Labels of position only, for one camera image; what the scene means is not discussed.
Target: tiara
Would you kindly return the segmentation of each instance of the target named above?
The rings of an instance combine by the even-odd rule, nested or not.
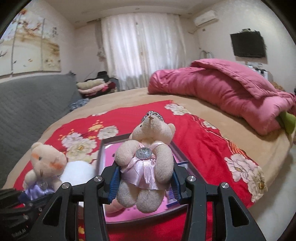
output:
[[[161,121],[164,121],[163,117],[159,113],[151,110],[151,111],[147,112],[147,114],[143,117],[142,122],[150,115],[154,115],[154,116],[158,117],[158,119],[160,119]]]

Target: air conditioner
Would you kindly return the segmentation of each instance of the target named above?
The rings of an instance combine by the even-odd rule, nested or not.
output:
[[[214,22],[217,20],[218,20],[218,18],[217,18],[215,11],[210,10],[210,11],[198,16],[197,18],[195,18],[194,24],[197,27],[201,27],[201,26],[205,25],[206,23],[211,23],[211,22]]]

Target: white wall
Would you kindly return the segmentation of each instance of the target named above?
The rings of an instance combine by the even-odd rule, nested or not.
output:
[[[46,72],[36,72],[30,74],[18,74],[11,75],[9,77],[0,77],[0,82],[8,81],[15,78],[28,77],[34,75],[44,75],[44,74],[66,74],[70,70],[75,72],[74,69],[74,58],[75,58],[75,44],[74,44],[74,26],[65,19],[59,12],[57,12],[52,6],[50,6],[44,0],[32,0],[26,8],[33,13],[39,15],[42,18],[48,19],[53,23],[58,30],[58,44],[60,49],[61,57],[61,72],[46,73]]]
[[[263,62],[263,68],[271,72],[274,81],[286,91],[293,92],[296,85],[296,46],[272,10],[260,0],[225,0],[201,13],[208,10],[216,11],[219,21],[200,28],[195,33],[202,49],[211,51],[215,58],[244,64],[245,58],[235,57],[233,54],[230,34],[243,28],[260,31],[267,47],[267,59],[247,60]]]
[[[191,19],[187,18],[180,18],[180,21],[183,28],[186,47],[186,66],[189,66],[192,61],[199,59],[200,46],[197,34],[193,35],[188,33],[188,31],[196,28],[194,22]]]
[[[95,78],[100,71],[107,71],[105,61],[97,56],[98,44],[95,36],[95,23],[75,30],[75,70],[76,79],[83,82]]]

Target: gray headboard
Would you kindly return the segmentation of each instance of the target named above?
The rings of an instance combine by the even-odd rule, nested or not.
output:
[[[42,133],[81,96],[75,75],[55,74],[0,84],[0,187]]]

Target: metal screw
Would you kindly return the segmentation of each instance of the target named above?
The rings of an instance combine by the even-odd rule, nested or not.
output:
[[[229,188],[229,184],[228,183],[221,183],[221,187],[227,189],[227,188]]]
[[[187,180],[190,181],[190,182],[195,182],[196,177],[195,176],[189,176],[189,177],[187,177]]]
[[[103,180],[103,178],[101,176],[94,177],[95,182],[101,182],[102,180]]]
[[[62,188],[63,188],[63,189],[67,189],[69,186],[70,186],[69,183],[63,183],[63,184],[62,184]]]

